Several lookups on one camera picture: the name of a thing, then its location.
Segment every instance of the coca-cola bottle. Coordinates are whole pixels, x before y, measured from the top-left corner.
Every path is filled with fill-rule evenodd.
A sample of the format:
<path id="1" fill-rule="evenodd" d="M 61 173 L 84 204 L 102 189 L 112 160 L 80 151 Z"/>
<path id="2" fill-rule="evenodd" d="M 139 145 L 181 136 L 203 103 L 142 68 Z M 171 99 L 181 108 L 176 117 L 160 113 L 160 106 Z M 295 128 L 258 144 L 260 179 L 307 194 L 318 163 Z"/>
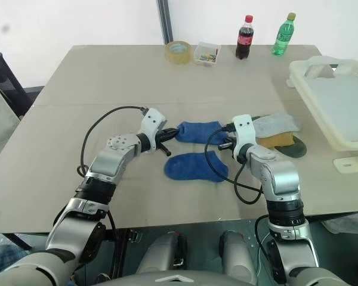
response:
<path id="1" fill-rule="evenodd" d="M 252 15 L 245 16 L 245 23 L 239 30 L 237 39 L 236 58 L 242 60 L 248 58 L 249 48 L 251 47 L 253 38 Z"/>

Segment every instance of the packing tape roll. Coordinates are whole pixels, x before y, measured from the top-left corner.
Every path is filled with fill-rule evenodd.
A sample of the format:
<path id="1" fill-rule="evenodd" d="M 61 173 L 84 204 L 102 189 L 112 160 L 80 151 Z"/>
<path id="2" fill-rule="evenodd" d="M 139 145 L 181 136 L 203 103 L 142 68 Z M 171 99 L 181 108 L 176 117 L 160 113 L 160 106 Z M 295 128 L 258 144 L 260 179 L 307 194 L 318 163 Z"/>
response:
<path id="1" fill-rule="evenodd" d="M 187 64 L 192 60 L 191 46 L 183 41 L 173 41 L 165 47 L 165 57 L 173 64 Z"/>

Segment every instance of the soda bottle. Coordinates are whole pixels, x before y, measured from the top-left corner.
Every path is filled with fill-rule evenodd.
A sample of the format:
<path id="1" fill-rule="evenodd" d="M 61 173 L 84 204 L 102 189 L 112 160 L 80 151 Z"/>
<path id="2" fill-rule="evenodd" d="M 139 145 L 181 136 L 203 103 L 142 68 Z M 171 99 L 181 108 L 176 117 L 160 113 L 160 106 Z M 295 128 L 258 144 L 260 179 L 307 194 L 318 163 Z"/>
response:
<path id="1" fill-rule="evenodd" d="M 242 60 L 248 58 L 249 48 L 251 47 L 253 38 L 252 15 L 245 16 L 245 23 L 239 30 L 239 37 L 237 39 L 236 58 Z"/>
<path id="2" fill-rule="evenodd" d="M 289 13 L 285 23 L 283 23 L 277 34 L 276 43 L 272 47 L 272 54 L 283 55 L 288 47 L 291 37 L 294 32 L 293 21 L 296 18 L 296 14 Z"/>

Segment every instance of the red label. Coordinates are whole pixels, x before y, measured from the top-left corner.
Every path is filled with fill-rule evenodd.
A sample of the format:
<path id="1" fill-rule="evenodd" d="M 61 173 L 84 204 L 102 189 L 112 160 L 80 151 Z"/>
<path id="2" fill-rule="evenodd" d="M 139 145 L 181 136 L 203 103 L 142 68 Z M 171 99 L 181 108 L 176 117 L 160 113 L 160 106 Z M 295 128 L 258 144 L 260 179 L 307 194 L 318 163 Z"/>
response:
<path id="1" fill-rule="evenodd" d="M 253 36 L 250 37 L 244 37 L 242 35 L 239 35 L 237 42 L 241 45 L 250 45 L 252 43 Z"/>

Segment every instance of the beige tabletop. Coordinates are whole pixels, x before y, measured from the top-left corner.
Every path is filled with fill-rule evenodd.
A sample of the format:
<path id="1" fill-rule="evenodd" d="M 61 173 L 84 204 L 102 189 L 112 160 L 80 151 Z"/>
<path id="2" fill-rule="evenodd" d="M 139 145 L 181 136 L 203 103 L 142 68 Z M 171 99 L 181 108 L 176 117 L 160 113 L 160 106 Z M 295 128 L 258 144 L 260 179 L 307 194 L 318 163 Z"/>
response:
<path id="1" fill-rule="evenodd" d="M 328 144 L 295 89 L 288 88 L 289 63 L 319 52 L 314 46 L 290 46 L 274 57 L 269 46 L 252 46 L 247 60 L 223 46 L 213 68 L 167 63 L 162 46 L 76 46 L 20 122 L 0 155 L 0 232 L 47 232 L 58 211 L 74 195 L 82 178 L 76 174 L 82 140 L 106 111 L 125 104 L 157 108 L 166 127 L 180 122 L 222 124 L 238 114 L 287 111 L 298 116 L 298 136 L 308 151 L 292 159 L 301 180 L 305 214 L 358 210 L 358 173 L 339 174 L 332 160 L 345 157 Z M 109 116 L 89 138 L 90 164 L 106 139 L 136 132 L 142 116 L 124 110 Z M 172 155 L 202 152 L 202 144 L 175 139 L 166 143 Z M 239 165 L 230 151 L 217 151 L 234 176 Z M 257 204 L 240 203 L 227 182 L 173 181 L 163 174 L 167 157 L 142 154 L 128 165 L 110 209 L 118 228 L 255 218 L 266 213 Z M 248 170 L 241 181 L 259 186 Z M 246 198 L 255 193 L 242 189 Z"/>

